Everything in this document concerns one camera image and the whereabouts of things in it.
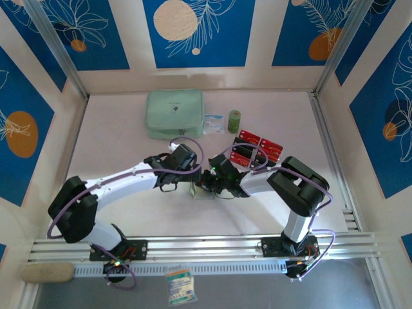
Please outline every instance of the gray floor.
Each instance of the gray floor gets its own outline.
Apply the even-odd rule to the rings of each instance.
[[[322,262],[301,283],[285,275],[196,276],[194,290],[198,301],[182,308],[379,308],[363,260]],[[102,278],[74,279],[43,285],[34,308],[168,308],[167,287],[164,277],[139,277],[128,292],[107,287]]]

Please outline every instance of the floral wall print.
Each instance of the floral wall print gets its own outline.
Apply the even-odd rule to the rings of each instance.
[[[412,185],[412,24],[350,109],[385,197]]]
[[[374,0],[335,73],[341,85],[350,74],[396,0]]]
[[[320,66],[357,0],[290,0],[273,66]]]
[[[53,115],[0,48],[0,198],[21,206]]]
[[[157,68],[244,66],[254,0],[144,0]]]
[[[128,70],[115,20],[108,0],[39,1],[79,71]],[[19,0],[0,0],[34,54],[47,48]]]
[[[22,7],[22,2],[20,0],[0,0],[0,7],[47,71],[56,87],[62,91],[67,77]]]

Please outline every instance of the orange circle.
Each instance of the orange circle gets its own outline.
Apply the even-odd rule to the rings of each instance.
[[[309,57],[315,61],[328,59],[341,32],[341,28],[333,28],[326,33],[319,34],[310,44]]]
[[[37,124],[31,114],[25,111],[15,111],[7,118],[6,127],[10,129],[10,132],[6,134],[10,150],[20,158],[31,157],[39,139]]]
[[[397,137],[397,127],[395,124],[393,124],[392,122],[388,122],[385,126],[384,126],[384,138],[386,140],[394,140],[395,137]]]
[[[84,44],[83,41],[81,40],[72,40],[70,42],[70,46],[71,48],[73,48],[76,52],[82,53],[84,51],[86,51],[86,44]]]

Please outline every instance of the red object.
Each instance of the red object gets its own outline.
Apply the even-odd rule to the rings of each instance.
[[[246,158],[245,156],[241,156],[240,154],[235,153],[234,151],[230,153],[229,160],[244,167],[248,167],[250,164],[250,160],[248,158]]]
[[[252,134],[251,132],[241,130],[239,133],[239,137],[242,140],[246,140],[248,143],[254,144],[254,145],[259,145],[259,142],[261,140],[260,136],[257,136],[255,134]]]
[[[283,147],[280,145],[277,145],[269,140],[266,139],[262,139],[262,141],[260,142],[260,146],[262,147],[262,149],[266,151],[270,151],[271,153],[280,156],[283,150]]]
[[[264,147],[262,147],[262,149],[268,155],[270,161],[273,161],[273,162],[279,161],[279,158],[281,156],[280,153],[273,153],[272,151],[265,149]],[[265,157],[265,155],[260,150],[257,152],[257,154],[259,156]]]

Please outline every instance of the wire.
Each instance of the wire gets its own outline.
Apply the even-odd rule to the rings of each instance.
[[[124,269],[126,269],[127,272],[129,272],[131,274],[131,276],[133,277],[133,284],[131,286],[121,286],[121,285],[114,285],[112,282],[110,282],[109,280],[109,273],[110,271],[107,272],[106,274],[106,281],[108,282],[108,286],[112,286],[113,288],[117,288],[118,290],[125,290],[125,291],[129,291],[132,290],[136,287],[137,285],[137,277],[135,275],[135,273],[125,264],[123,263],[123,261],[121,259],[118,259],[117,257],[115,257],[112,253],[110,253],[108,250],[106,250],[105,248],[95,245],[96,248],[98,248],[100,251],[102,251],[103,253],[105,253],[105,255],[107,255],[109,258],[114,259],[115,261],[120,262],[120,264],[123,266]]]
[[[291,264],[291,265],[286,266],[286,268],[295,267],[295,266],[299,266],[299,265],[302,265],[302,264],[303,264],[303,262],[299,261],[299,262],[296,262],[296,264]]]
[[[215,197],[220,198],[221,200],[233,200],[234,199],[234,196],[232,198],[221,198],[220,196],[216,194],[216,192],[214,193],[214,195]]]
[[[223,150],[219,155],[224,155],[226,151],[228,151],[228,150],[230,150],[230,149],[232,149],[233,147],[236,147],[236,146],[250,146],[250,147],[253,147],[257,150],[260,150],[262,152],[262,154],[265,156],[265,162],[263,162],[262,165],[258,165],[255,168],[253,168],[252,171],[257,171],[258,169],[264,168],[266,166],[266,164],[269,162],[269,157],[266,154],[266,152],[263,150],[263,148],[261,148],[258,145],[254,145],[254,144],[250,144],[250,143],[235,143],[235,144],[232,144],[228,148]]]
[[[309,247],[315,249],[315,252],[318,253],[318,254],[320,254],[319,249],[316,248],[315,246],[309,246]]]
[[[92,185],[91,187],[85,189],[84,191],[78,193],[78,195],[76,195],[74,198],[72,198],[61,210],[60,212],[56,215],[56,217],[53,219],[53,221],[51,222],[51,225],[49,226],[49,229],[47,231],[47,238],[48,239],[57,239],[57,238],[61,238],[61,236],[52,236],[52,230],[54,229],[54,227],[56,226],[57,222],[59,222],[59,220],[62,218],[63,214],[77,201],[79,200],[81,197],[83,197],[85,194],[98,189],[100,186],[103,185],[107,185],[111,182],[115,182],[117,180],[129,177],[129,176],[134,176],[134,175],[138,175],[138,174],[144,174],[144,173],[155,173],[155,172],[161,172],[161,173],[171,173],[171,174],[179,174],[179,175],[188,175],[188,174],[192,174],[194,172],[196,172],[197,170],[201,169],[201,166],[205,160],[205,151],[203,150],[202,146],[199,144],[199,142],[195,141],[193,138],[190,137],[186,137],[186,136],[179,136],[177,138],[174,138],[173,140],[170,141],[170,144],[173,143],[175,140],[178,139],[186,139],[186,140],[191,140],[192,142],[194,142],[200,150],[201,153],[201,161],[199,163],[199,165],[197,167],[195,167],[194,169],[190,170],[190,171],[174,171],[172,169],[142,169],[136,172],[127,172],[124,174],[120,174],[118,176],[114,176],[112,178],[109,178],[107,180],[104,180],[100,185],[96,184],[96,185]],[[103,251],[105,254],[107,254],[109,257],[111,257],[112,259],[119,261],[114,255],[112,255],[109,251],[107,251],[106,249],[97,246],[101,251]],[[136,276],[135,274],[130,270],[129,267],[127,267],[127,265],[123,264],[121,261],[119,261],[122,266],[131,273],[133,279],[135,280],[135,283],[133,285],[134,288],[137,285],[137,280],[136,280]]]
[[[336,233],[332,230],[313,230],[312,231],[314,234],[316,233],[327,233],[327,234],[331,234],[332,235],[332,240],[330,242],[330,244],[327,246],[327,248],[325,249],[325,251],[312,263],[312,265],[307,268],[303,274],[301,275],[300,279],[303,279],[307,274],[309,274],[312,269],[315,268],[315,266],[317,264],[319,264],[319,262],[323,259],[323,257],[328,253],[329,249],[331,249],[331,247],[333,246],[333,243],[336,240]]]
[[[308,249],[308,251],[309,251],[309,256],[308,256],[308,259],[310,259],[310,257],[312,256],[312,253],[310,252],[310,247],[309,246],[306,246],[306,248]]]

